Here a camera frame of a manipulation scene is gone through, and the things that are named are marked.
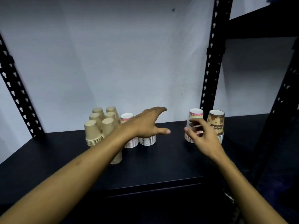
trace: shelf surface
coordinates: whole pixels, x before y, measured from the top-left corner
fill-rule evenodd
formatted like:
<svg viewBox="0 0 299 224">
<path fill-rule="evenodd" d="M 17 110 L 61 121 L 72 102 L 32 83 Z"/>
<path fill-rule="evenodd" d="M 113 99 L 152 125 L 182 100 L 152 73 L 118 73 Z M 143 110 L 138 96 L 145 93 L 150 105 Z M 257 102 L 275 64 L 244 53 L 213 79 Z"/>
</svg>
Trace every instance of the shelf surface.
<svg viewBox="0 0 299 224">
<path fill-rule="evenodd" d="M 299 0 L 281 0 L 267 7 L 231 19 L 227 39 L 299 36 Z"/>
<path fill-rule="evenodd" d="M 254 116 L 227 117 L 227 135 L 241 138 L 247 126 L 242 121 L 246 123 L 251 117 Z M 200 184 L 204 181 L 203 177 L 215 169 L 215 165 L 194 144 L 185 141 L 183 128 L 186 121 L 159 123 L 157 126 L 169 128 L 171 134 L 157 135 L 157 141 L 152 146 L 139 144 L 132 149 L 123 149 L 121 163 L 108 166 L 90 193 L 121 195 Z M 228 156 L 246 173 L 251 166 L 252 152 L 237 144 L 226 137 L 222 142 Z M 0 164 L 0 205 L 15 203 L 87 149 L 84 131 L 47 133 L 31 139 Z"/>
</svg>

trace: forearm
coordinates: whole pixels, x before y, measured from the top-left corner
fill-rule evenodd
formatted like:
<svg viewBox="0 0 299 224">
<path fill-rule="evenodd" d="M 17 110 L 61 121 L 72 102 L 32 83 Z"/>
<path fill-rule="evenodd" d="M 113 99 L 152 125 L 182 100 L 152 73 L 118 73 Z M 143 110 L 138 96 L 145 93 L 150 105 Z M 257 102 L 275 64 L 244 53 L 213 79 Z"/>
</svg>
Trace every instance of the forearm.
<svg viewBox="0 0 299 224">
<path fill-rule="evenodd" d="M 1 224 L 59 223 L 92 187 L 99 175 L 130 139 L 121 127 L 97 146 L 66 164 L 19 200 Z"/>
<path fill-rule="evenodd" d="M 224 156 L 217 164 L 247 224 L 287 223 L 247 181 L 227 156 Z"/>
</svg>

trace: hand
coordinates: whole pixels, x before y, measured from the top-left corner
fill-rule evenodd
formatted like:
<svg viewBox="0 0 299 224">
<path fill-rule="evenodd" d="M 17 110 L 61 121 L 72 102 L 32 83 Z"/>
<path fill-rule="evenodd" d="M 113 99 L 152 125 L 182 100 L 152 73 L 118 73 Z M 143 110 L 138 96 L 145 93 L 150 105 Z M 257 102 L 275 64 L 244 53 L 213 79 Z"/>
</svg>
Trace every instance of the hand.
<svg viewBox="0 0 299 224">
<path fill-rule="evenodd" d="M 209 157 L 215 163 L 226 157 L 226 154 L 219 142 L 217 133 L 213 127 L 209 126 L 204 119 L 192 118 L 190 119 L 190 126 L 192 129 L 185 127 L 186 134 L 192 138 L 199 150 Z M 194 126 L 201 125 L 204 134 L 202 137 L 197 136 L 194 131 L 197 131 Z"/>
<path fill-rule="evenodd" d="M 156 134 L 170 134 L 169 129 L 155 126 L 155 121 L 165 111 L 167 111 L 165 107 L 146 109 L 139 115 L 121 124 L 121 126 L 132 131 L 133 137 L 147 138 Z"/>
</svg>

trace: person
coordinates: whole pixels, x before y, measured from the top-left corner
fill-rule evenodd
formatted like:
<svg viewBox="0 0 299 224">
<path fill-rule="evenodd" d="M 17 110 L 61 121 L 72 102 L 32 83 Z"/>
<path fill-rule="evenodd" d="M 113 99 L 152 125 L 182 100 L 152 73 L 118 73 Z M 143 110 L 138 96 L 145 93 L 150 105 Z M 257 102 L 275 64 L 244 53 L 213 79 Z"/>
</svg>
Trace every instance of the person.
<svg viewBox="0 0 299 224">
<path fill-rule="evenodd" d="M 155 127 L 158 116 L 166 110 L 165 107 L 147 109 L 119 125 L 98 145 L 70 161 L 22 197 L 0 217 L 0 224 L 61 222 L 130 139 L 170 134 L 169 129 Z M 203 136 L 197 136 L 190 128 L 185 128 L 185 132 L 194 140 L 199 150 L 219 167 L 246 223 L 286 223 L 225 154 L 215 130 L 203 119 L 191 119 L 191 124 L 201 125 Z"/>
</svg>

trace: person's left hand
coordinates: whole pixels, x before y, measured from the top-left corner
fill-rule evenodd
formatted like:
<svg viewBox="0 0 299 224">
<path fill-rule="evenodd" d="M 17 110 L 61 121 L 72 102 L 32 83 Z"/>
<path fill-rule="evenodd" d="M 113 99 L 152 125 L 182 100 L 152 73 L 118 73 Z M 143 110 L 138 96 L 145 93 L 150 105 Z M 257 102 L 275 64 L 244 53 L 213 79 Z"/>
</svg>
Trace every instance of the person's left hand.
<svg viewBox="0 0 299 224">
<path fill-rule="evenodd" d="M 170 134 L 169 129 L 155 126 L 155 121 L 159 115 L 166 110 L 165 107 L 146 109 L 139 115 L 121 124 L 121 126 L 126 128 L 126 130 L 132 131 L 133 137 L 147 138 L 156 134 Z"/>
</svg>

